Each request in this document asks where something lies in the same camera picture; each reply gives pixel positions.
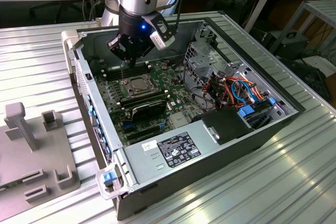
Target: cpu socket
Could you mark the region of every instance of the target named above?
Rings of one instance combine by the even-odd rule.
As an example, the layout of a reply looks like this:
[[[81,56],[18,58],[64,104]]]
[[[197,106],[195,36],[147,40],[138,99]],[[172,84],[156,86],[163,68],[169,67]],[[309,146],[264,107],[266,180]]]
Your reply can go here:
[[[127,90],[130,96],[138,97],[156,91],[156,88],[147,75],[127,78]]]

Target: power supply label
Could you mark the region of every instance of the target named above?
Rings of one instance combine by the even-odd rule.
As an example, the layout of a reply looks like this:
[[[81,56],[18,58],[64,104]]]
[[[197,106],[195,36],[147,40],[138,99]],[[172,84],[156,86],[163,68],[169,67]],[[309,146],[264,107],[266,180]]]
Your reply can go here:
[[[181,165],[201,154],[187,132],[158,142],[158,147],[168,166],[171,168]]]

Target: open computer tower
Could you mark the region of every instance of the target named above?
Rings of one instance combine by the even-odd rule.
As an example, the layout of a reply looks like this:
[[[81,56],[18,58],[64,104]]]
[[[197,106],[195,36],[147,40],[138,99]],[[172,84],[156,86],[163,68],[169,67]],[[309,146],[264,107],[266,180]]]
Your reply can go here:
[[[134,69],[106,45],[117,27],[72,32],[68,68],[100,164],[97,183],[118,220],[260,148],[304,111],[211,19],[178,28],[169,49],[154,48]]]

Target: ribbed aluminum surface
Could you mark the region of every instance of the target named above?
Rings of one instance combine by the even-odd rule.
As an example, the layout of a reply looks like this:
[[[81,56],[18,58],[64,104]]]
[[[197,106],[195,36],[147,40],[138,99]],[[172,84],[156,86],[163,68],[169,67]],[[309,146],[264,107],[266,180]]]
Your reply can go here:
[[[324,22],[336,28],[336,1],[308,1],[304,7]]]
[[[228,17],[210,12],[182,18],[204,16],[307,110],[259,150],[120,223],[336,223],[335,110]],[[93,180],[98,166],[59,39],[62,30],[88,26],[94,23],[0,30],[0,105],[23,101],[28,117],[49,109],[62,112],[82,181],[78,190],[4,223],[116,222],[112,202],[100,197]],[[219,48],[228,58],[236,58],[223,42]]]

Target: wire bundle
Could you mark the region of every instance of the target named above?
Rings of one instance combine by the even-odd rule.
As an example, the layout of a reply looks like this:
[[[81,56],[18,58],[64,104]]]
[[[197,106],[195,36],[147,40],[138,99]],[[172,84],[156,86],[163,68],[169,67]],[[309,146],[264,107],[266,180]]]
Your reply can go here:
[[[223,95],[221,95],[220,108],[223,105],[232,105],[238,108],[264,99],[255,83],[248,81],[247,79],[227,77],[222,82],[219,82],[218,78],[216,78],[213,84],[224,89]],[[210,86],[211,83],[209,81],[205,85],[203,92],[210,92]],[[248,95],[251,100],[244,98],[243,95]]]

